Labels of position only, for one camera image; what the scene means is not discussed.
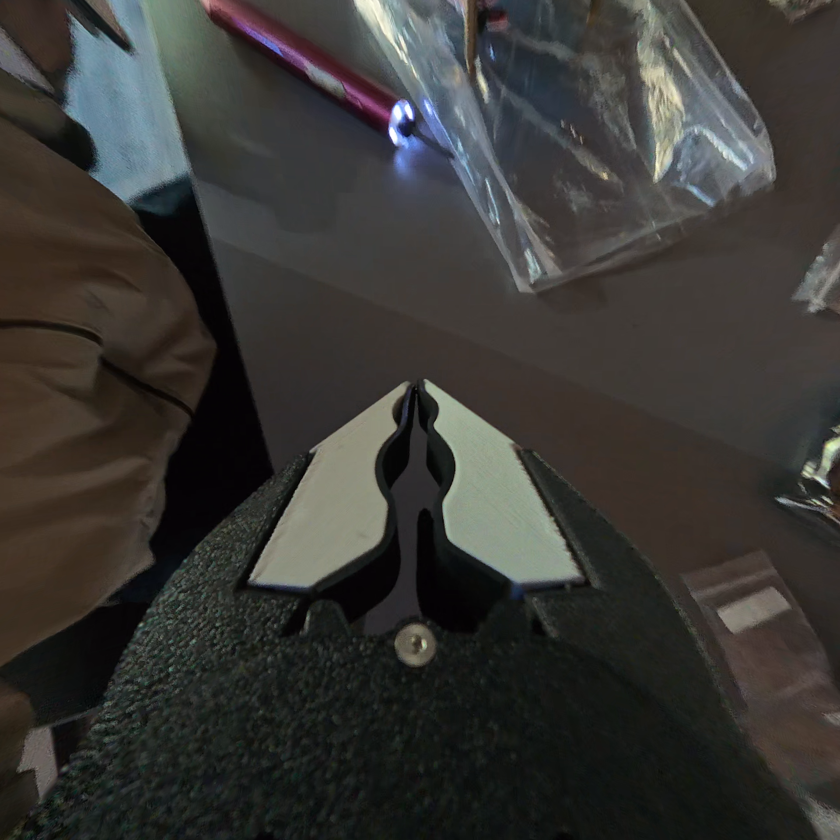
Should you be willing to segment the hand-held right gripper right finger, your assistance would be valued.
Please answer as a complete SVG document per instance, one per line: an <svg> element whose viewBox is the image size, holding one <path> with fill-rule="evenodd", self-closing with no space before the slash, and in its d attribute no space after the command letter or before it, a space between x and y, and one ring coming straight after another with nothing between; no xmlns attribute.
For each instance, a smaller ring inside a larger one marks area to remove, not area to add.
<svg viewBox="0 0 840 840"><path fill-rule="evenodd" d="M417 396L443 547L518 594L585 584L522 448L429 380L419 382Z"/></svg>

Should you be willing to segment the red electric screwdriver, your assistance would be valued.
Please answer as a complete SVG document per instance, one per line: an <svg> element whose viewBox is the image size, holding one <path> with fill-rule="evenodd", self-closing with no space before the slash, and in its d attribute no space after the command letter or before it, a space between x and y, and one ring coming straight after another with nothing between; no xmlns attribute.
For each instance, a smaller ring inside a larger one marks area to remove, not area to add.
<svg viewBox="0 0 840 840"><path fill-rule="evenodd" d="M352 69L253 4L202 1L201 6L217 27L317 89L396 148L417 141L446 159L454 158L451 150L422 130L420 112L409 99Z"/></svg>

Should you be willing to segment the grey desk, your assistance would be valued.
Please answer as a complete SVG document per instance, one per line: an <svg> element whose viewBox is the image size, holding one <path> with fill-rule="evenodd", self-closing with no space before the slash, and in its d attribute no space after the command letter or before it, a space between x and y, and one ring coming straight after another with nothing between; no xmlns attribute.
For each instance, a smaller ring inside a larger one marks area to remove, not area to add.
<svg viewBox="0 0 840 840"><path fill-rule="evenodd" d="M520 291L453 159L385 136L201 2L144 2L279 476L234 525L231 617L164 712L276 838L817 838L738 720L686 574L764 551L838 671L838 548L776 491L838 414L838 320L790 302L838 221L838 11L764 41L700 2L771 188L629 268ZM586 583L443 547L418 385L509 436ZM384 597L250 587L310 450L416 388Z"/></svg>

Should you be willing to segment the group of small screw bags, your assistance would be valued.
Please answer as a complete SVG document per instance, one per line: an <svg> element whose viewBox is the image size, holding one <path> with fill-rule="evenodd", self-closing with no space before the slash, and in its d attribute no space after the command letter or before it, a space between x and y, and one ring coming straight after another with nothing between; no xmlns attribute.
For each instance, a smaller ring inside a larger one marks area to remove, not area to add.
<svg viewBox="0 0 840 840"><path fill-rule="evenodd" d="M838 318L838 223L792 299L810 314ZM837 547L838 464L837 414L775 499ZM769 555L743 555L683 581L724 655L740 697L738 722L753 746L794 793L838 814L838 671Z"/></svg>

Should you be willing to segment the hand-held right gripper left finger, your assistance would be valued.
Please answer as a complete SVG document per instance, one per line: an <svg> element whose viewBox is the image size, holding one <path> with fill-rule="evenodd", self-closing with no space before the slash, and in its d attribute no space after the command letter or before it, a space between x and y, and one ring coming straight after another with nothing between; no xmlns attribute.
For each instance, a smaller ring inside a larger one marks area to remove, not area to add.
<svg viewBox="0 0 840 840"><path fill-rule="evenodd" d="M392 489L410 459L415 403L405 381L310 450L248 586L308 597L389 592L400 565L387 556L398 548Z"/></svg>

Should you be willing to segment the large clear plastic bag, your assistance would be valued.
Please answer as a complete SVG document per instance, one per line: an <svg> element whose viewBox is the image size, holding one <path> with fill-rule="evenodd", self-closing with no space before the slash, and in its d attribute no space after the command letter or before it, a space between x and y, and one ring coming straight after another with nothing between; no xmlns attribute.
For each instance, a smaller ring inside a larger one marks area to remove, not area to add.
<svg viewBox="0 0 840 840"><path fill-rule="evenodd" d="M771 188L768 130L686 2L354 2L521 291L624 265Z"/></svg>

